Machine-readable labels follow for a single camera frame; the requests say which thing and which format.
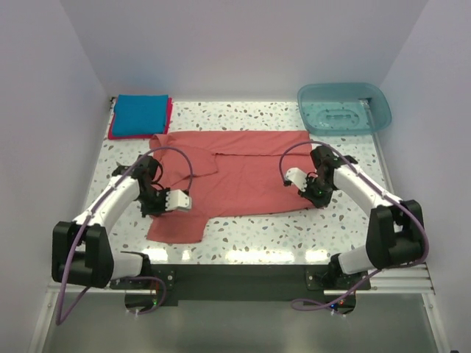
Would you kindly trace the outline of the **salmon pink t shirt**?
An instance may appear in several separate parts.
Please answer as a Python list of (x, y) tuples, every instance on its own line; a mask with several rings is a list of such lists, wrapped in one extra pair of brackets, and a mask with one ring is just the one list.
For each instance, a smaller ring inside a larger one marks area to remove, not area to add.
[(279, 161), (305, 172), (314, 169), (306, 131), (206, 131), (154, 135), (149, 142), (163, 165), (161, 185), (190, 190), (188, 212), (152, 220), (147, 238), (198, 243), (217, 217), (286, 213), (312, 204), (286, 188)]

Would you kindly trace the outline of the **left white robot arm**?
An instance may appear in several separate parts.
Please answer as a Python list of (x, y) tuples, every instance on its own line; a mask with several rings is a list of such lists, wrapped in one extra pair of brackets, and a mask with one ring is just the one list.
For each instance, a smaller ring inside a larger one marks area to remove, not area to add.
[(118, 166), (99, 198), (73, 221), (60, 221), (52, 233), (52, 279), (90, 288), (105, 288), (121, 278), (135, 288), (152, 281), (149, 257), (140, 252), (115, 252), (109, 236), (127, 207), (137, 201), (141, 215), (159, 216), (166, 212), (168, 188), (156, 189), (153, 179), (163, 172), (151, 156), (143, 156), (126, 175), (128, 167)]

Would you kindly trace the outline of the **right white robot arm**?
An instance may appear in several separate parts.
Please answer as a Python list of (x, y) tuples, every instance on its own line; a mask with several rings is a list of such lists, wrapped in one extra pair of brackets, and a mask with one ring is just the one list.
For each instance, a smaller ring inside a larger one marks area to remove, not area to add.
[(328, 147), (318, 146), (311, 151), (311, 159), (316, 174), (305, 177), (298, 194), (323, 208), (331, 203), (334, 192), (343, 191), (369, 217), (365, 244), (330, 258), (325, 274), (319, 277), (323, 287), (343, 289), (369, 270), (407, 267), (425, 260), (429, 243), (418, 202), (390, 194), (351, 156), (337, 157)]

